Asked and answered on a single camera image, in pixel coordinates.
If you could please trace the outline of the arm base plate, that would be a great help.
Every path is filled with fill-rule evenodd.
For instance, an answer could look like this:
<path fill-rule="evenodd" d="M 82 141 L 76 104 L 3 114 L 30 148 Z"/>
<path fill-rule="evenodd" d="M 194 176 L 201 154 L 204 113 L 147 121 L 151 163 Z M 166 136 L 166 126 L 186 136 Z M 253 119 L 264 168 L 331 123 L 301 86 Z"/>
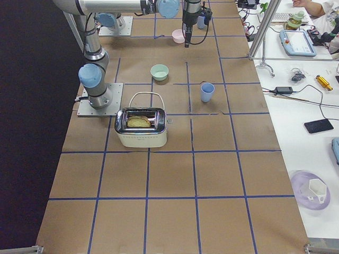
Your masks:
<path fill-rule="evenodd" d="M 80 100 L 77 116 L 78 117 L 109 117 L 116 116 L 121 106 L 123 83 L 106 83 L 108 95 L 111 98 L 100 98 L 97 101 L 100 108 L 94 108 L 90 101 L 86 99 Z"/>
<path fill-rule="evenodd" d="M 131 36 L 133 17 L 115 17 L 110 13 L 101 13 L 97 18 L 100 23 L 100 37 L 129 37 Z"/>

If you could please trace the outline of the person forearm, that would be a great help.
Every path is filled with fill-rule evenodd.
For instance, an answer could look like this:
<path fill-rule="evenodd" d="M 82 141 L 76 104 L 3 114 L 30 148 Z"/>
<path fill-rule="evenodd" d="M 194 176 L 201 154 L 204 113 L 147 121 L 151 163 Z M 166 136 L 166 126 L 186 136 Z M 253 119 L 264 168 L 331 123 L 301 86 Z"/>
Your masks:
<path fill-rule="evenodd" d="M 303 7 L 307 13 L 314 17 L 321 17 L 325 15 L 325 11 L 320 3 L 311 0 L 293 0 L 293 7 Z"/>

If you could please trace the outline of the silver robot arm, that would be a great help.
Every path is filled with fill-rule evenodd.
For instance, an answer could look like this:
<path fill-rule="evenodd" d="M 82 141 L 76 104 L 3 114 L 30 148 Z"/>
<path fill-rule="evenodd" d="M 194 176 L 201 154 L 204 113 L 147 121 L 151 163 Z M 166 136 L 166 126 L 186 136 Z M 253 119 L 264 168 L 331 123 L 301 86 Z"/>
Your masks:
<path fill-rule="evenodd" d="M 109 56 L 102 47 L 94 15 L 99 23 L 118 30 L 122 13 L 140 15 L 158 12 L 158 1 L 54 1 L 64 13 L 74 18 L 75 35 L 81 40 L 85 65 L 80 67 L 78 77 L 88 95 L 89 105 L 100 110 L 112 103 L 113 94 L 105 84 Z"/>

